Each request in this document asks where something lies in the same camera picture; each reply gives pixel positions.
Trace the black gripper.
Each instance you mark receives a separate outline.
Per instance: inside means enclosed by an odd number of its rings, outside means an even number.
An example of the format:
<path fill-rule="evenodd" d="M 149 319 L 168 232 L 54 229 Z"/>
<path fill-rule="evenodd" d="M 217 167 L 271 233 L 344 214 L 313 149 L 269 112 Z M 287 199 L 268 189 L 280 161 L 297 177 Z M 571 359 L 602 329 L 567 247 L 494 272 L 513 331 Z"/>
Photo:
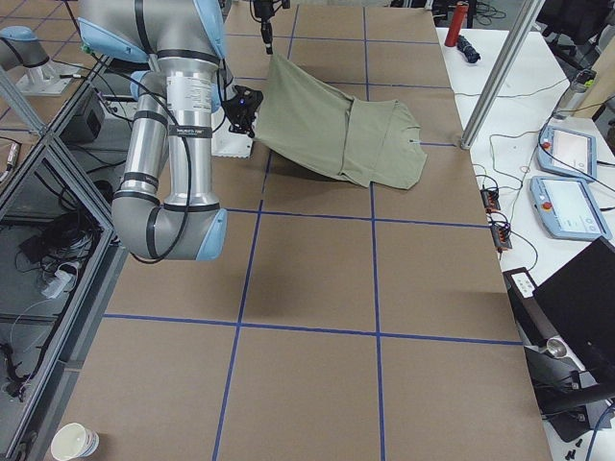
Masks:
<path fill-rule="evenodd" d="M 273 55 L 273 26 L 269 18 L 260 20 L 260 34 L 265 46 L 267 55 Z"/>
<path fill-rule="evenodd" d="M 227 104 L 225 114 L 229 120 L 231 133 L 255 136 L 254 122 L 256 120 L 257 106 L 248 103 Z"/>

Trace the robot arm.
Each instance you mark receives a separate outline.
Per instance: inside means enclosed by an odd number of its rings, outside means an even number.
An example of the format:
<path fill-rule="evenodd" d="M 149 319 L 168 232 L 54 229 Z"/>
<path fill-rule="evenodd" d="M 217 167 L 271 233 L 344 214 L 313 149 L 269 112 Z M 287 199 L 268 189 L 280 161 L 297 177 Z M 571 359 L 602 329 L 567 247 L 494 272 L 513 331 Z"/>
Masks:
<path fill-rule="evenodd" d="M 121 243 L 147 263 L 216 259 L 227 211 L 212 189 L 212 115 L 224 108 L 233 131 L 252 135 L 262 100 L 223 66 L 219 2 L 85 1 L 78 21 L 90 50 L 150 67 L 130 79 L 137 108 L 111 203 Z"/>

